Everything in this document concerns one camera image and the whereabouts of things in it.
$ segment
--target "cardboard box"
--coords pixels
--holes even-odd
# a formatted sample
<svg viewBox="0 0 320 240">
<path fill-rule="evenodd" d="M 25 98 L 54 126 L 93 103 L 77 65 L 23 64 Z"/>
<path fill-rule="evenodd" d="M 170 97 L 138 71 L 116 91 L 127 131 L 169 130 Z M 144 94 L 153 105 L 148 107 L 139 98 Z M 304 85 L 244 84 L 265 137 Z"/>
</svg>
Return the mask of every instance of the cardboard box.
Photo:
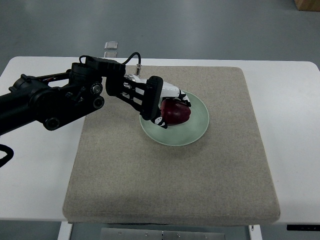
<svg viewBox="0 0 320 240">
<path fill-rule="evenodd" d="M 294 0 L 299 11 L 320 12 L 320 0 Z"/>
</svg>

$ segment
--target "gray floor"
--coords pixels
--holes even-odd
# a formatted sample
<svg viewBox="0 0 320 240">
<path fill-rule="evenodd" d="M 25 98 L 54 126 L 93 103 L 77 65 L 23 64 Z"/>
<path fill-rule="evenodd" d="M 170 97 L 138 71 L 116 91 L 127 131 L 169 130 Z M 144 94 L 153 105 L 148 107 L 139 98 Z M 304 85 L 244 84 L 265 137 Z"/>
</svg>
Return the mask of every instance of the gray floor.
<svg viewBox="0 0 320 240">
<path fill-rule="evenodd" d="M 120 58 L 138 51 L 143 58 L 311 61 L 320 68 L 320 12 L 298 11 L 294 0 L 1 0 L 0 23 L 0 73 L 16 56 L 103 57 L 107 41 L 118 41 Z M 75 226 L 73 237 L 97 227 Z M 56 222 L 0 221 L 1 240 L 56 239 L 57 230 Z M 300 238 L 285 226 L 263 226 L 262 234 Z"/>
</svg>

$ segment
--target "red apple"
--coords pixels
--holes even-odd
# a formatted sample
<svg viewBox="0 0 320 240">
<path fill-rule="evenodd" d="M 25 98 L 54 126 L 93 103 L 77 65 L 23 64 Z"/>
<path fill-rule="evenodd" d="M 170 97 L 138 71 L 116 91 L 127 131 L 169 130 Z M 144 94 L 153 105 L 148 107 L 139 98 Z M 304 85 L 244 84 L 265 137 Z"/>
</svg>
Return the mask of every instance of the red apple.
<svg viewBox="0 0 320 240">
<path fill-rule="evenodd" d="M 161 103 L 161 116 L 168 126 L 185 123 L 189 120 L 191 110 L 182 101 L 175 98 L 167 98 Z"/>
</svg>

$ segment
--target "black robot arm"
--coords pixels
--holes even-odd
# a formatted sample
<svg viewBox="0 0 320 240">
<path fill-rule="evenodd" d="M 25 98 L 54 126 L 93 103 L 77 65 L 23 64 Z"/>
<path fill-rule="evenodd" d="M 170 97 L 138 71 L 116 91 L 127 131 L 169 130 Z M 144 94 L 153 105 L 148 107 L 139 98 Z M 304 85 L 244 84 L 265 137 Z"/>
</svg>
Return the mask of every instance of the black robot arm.
<svg viewBox="0 0 320 240">
<path fill-rule="evenodd" d="M 56 130 L 102 108 L 105 103 L 100 96 L 102 77 L 106 77 L 108 95 L 132 105 L 145 120 L 156 116 L 162 78 L 152 76 L 146 83 L 137 83 L 125 77 L 123 63 L 92 56 L 81 56 L 79 61 L 64 73 L 39 77 L 22 74 L 9 88 L 10 93 L 0 96 L 0 136 L 33 121 Z M 65 86 L 49 86 L 50 82 L 65 79 L 68 79 Z M 135 88 L 142 89 L 144 94 L 137 93 Z"/>
</svg>

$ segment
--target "glass plate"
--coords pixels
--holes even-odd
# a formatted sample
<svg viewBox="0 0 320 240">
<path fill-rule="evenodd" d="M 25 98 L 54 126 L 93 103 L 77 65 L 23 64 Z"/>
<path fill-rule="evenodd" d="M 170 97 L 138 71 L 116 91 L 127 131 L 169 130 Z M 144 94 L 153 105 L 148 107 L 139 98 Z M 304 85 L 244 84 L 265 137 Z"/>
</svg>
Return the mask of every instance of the glass plate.
<svg viewBox="0 0 320 240">
<path fill-rule="evenodd" d="M 206 132 L 209 125 L 207 107 L 197 96 L 187 91 L 184 93 L 191 102 L 188 121 L 164 129 L 140 116 L 141 127 L 151 139 L 168 146 L 183 146 L 197 141 Z"/>
</svg>

